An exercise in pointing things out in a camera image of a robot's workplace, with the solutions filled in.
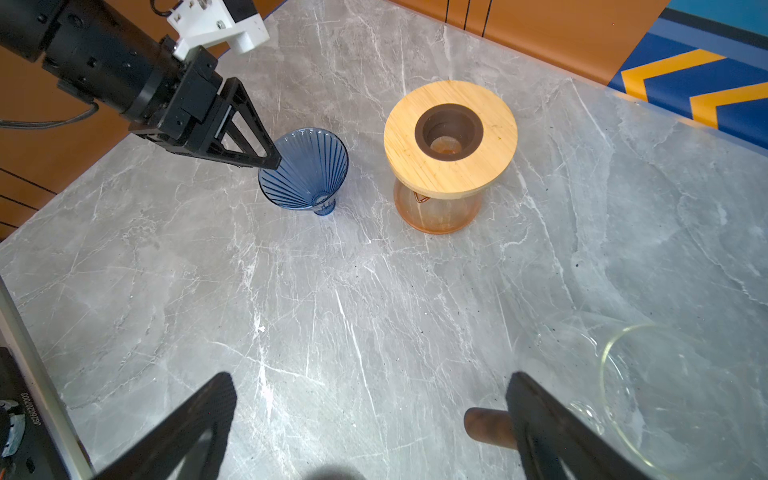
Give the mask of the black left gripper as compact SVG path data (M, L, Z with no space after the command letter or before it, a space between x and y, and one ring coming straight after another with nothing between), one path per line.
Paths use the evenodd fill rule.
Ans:
M282 157L243 85L222 78L197 46L177 51L121 14L57 14L41 21L43 67L58 87L105 105L137 136L165 150L237 167L275 170Z

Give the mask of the blue ribbed plastic dripper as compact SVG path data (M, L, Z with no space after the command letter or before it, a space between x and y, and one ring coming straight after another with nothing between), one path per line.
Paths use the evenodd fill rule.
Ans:
M282 157L279 167L258 173L267 200L286 210L331 214L349 170L343 141L325 129L302 128L283 135L275 146Z

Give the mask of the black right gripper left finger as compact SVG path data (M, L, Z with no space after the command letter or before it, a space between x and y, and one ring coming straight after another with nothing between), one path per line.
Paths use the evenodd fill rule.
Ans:
M98 479L216 479L234 419L232 376L214 375Z

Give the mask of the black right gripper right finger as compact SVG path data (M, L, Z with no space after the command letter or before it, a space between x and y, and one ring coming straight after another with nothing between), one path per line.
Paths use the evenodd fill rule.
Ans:
M506 401L528 479L645 479L530 375L511 376Z

